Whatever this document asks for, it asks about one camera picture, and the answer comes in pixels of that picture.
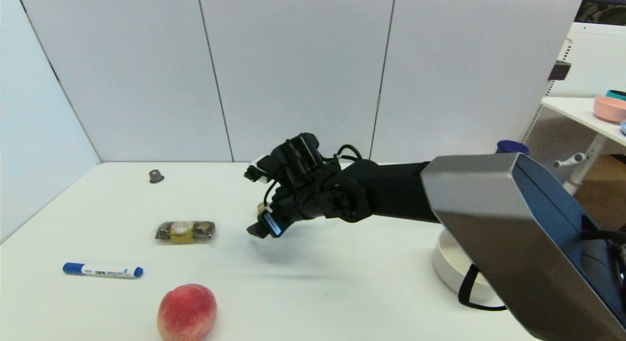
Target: pegboard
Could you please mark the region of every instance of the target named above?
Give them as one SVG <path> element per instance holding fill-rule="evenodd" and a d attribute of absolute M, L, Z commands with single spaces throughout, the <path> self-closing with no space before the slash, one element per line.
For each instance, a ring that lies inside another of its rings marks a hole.
<path fill-rule="evenodd" d="M 552 85 L 550 96 L 593 98 L 608 89 L 626 91 L 626 26 L 574 23 L 565 45 L 563 59 L 572 68 Z"/>
<path fill-rule="evenodd" d="M 551 81 L 545 96 L 592 98 L 608 89 L 626 90 L 626 26 L 574 23 L 559 52 L 559 60 L 572 63 L 565 80 Z M 523 137 L 532 157 L 561 182 L 574 166 L 556 169 L 556 160 L 585 152 L 595 132 L 540 105 Z M 605 154 L 626 152 L 615 142 Z"/>

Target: pink bowl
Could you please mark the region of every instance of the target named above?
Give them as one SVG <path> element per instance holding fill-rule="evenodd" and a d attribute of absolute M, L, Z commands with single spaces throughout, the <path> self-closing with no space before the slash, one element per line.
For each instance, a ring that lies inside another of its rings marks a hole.
<path fill-rule="evenodd" d="M 593 114 L 608 122 L 626 121 L 626 101 L 608 96 L 596 96 L 593 102 Z"/>

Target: peach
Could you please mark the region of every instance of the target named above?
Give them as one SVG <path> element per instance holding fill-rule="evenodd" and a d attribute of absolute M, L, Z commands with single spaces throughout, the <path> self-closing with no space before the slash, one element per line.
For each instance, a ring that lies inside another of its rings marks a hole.
<path fill-rule="evenodd" d="M 156 325 L 163 341 L 201 341 L 213 328 L 217 302 L 210 289 L 192 283 L 168 292 Z"/>

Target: white bowl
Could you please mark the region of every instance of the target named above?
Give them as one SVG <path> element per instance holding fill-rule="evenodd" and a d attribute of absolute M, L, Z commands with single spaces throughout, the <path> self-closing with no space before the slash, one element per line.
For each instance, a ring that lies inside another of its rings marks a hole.
<path fill-rule="evenodd" d="M 472 261 L 452 234 L 444 229 L 437 239 L 437 245 L 432 254 L 432 263 L 441 279 L 458 293 Z M 469 300 L 472 303 L 480 304 L 490 301 L 495 296 L 496 292 L 489 285 L 487 279 L 479 273 Z"/>

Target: blue marker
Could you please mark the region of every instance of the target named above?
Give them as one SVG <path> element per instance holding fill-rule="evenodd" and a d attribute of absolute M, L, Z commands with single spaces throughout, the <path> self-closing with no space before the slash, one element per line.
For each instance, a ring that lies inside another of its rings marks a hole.
<path fill-rule="evenodd" d="M 143 269 L 140 267 L 119 268 L 99 264 L 80 263 L 65 263 L 65 265 L 63 265 L 63 272 L 65 272 L 65 274 L 100 276 L 105 278 L 138 278 L 143 275 Z"/>

